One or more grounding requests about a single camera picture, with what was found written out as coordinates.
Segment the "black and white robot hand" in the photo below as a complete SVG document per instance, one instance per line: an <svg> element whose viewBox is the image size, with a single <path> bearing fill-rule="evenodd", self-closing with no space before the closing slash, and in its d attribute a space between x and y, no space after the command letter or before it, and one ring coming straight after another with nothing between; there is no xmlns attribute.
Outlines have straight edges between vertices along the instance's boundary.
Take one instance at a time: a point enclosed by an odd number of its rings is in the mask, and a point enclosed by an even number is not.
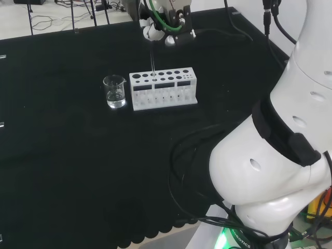
<svg viewBox="0 0 332 249"><path fill-rule="evenodd" d="M181 46L196 38L191 20L191 1L140 1L139 23L150 42Z"/></svg>

